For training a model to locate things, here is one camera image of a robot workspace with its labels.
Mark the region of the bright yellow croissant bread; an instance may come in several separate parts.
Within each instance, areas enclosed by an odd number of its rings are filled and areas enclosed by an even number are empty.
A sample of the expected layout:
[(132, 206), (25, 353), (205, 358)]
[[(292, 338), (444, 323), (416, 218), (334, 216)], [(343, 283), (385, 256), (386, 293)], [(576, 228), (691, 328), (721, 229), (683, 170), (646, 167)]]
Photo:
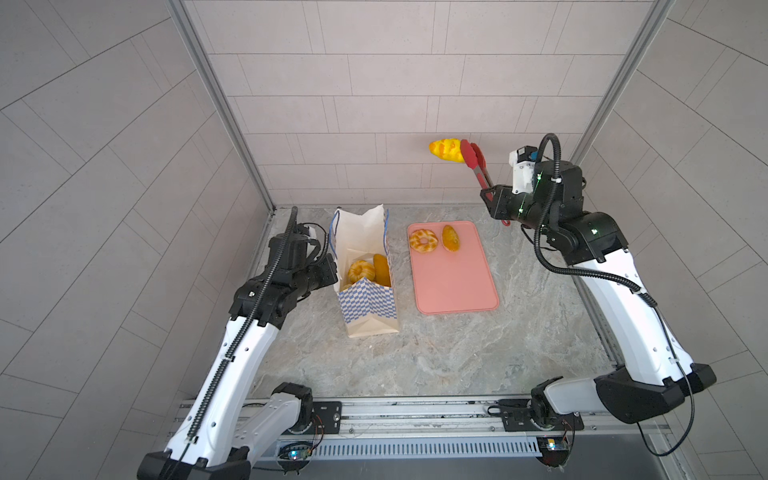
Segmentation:
[(455, 163), (463, 163), (464, 157), (461, 151), (459, 139), (441, 139), (429, 144), (429, 151), (437, 158)]

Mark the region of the red metal tongs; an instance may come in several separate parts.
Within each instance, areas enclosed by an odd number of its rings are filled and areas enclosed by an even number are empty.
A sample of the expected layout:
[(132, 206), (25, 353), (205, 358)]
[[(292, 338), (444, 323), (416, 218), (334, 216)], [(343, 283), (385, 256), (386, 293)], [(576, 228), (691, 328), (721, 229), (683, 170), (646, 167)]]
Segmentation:
[(473, 171), (481, 186), (481, 198), (486, 202), (493, 201), (493, 182), (486, 168), (486, 160), (476, 143), (463, 139), (460, 141), (460, 152), (464, 163)]

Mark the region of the long yellow baguette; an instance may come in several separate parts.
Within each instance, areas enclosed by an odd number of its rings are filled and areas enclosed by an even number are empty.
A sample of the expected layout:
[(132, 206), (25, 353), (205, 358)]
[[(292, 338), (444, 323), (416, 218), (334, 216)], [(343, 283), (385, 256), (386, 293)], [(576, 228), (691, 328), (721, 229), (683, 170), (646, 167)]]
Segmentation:
[(375, 270), (375, 282), (384, 287), (391, 287), (390, 269), (387, 257), (381, 254), (375, 254), (373, 257)]

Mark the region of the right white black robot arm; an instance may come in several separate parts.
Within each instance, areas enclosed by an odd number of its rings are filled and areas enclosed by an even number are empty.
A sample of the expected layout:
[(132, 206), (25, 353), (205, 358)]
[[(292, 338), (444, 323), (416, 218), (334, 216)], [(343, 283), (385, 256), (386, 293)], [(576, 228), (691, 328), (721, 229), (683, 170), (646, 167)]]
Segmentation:
[(679, 344), (643, 286), (616, 221), (583, 208), (583, 177), (570, 163), (522, 162), (515, 171), (528, 187), (495, 185), (480, 197), (492, 218), (533, 229), (537, 260), (550, 272), (582, 280), (618, 344), (620, 364), (594, 378), (554, 378), (531, 391), (530, 410), (541, 427), (559, 415), (606, 412), (634, 424), (665, 414), (713, 386), (711, 366)]

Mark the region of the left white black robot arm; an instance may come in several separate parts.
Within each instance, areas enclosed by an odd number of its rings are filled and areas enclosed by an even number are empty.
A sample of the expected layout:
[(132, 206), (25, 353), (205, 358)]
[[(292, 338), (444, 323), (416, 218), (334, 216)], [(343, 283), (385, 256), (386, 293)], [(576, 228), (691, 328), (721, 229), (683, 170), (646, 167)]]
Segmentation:
[(266, 268), (235, 293), (222, 346), (187, 418), (164, 450), (145, 455), (140, 479), (247, 479), (253, 463), (312, 414), (308, 387), (283, 383), (243, 426), (237, 424), (259, 366), (287, 315), (312, 291), (336, 283), (330, 254), (304, 267)]

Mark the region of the blue checkered paper bag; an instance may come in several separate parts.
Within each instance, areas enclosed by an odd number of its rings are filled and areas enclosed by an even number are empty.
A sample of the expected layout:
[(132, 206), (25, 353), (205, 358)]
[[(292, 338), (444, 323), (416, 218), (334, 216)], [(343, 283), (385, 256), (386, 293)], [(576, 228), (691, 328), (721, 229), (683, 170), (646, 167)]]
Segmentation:
[(389, 266), (388, 211), (378, 205), (363, 214), (341, 208), (329, 232), (338, 281), (334, 285), (351, 338), (400, 331)]

